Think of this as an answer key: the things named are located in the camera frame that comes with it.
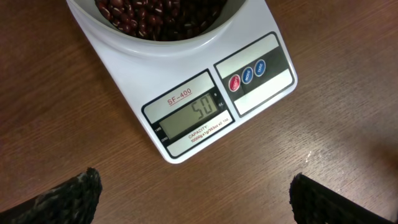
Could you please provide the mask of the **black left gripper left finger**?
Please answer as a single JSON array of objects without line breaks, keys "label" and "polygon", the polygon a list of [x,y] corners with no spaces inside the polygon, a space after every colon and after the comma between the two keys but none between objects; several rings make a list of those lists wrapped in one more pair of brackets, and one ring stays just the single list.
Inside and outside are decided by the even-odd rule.
[{"label": "black left gripper left finger", "polygon": [[3,224],[90,224],[102,192],[101,177],[94,168],[1,212]]}]

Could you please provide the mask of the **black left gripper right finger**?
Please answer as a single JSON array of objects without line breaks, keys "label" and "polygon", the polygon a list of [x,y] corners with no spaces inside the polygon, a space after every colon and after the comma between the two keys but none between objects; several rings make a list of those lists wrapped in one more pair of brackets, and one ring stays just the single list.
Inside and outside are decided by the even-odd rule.
[{"label": "black left gripper right finger", "polygon": [[393,224],[301,173],[290,183],[289,196],[298,224]]}]

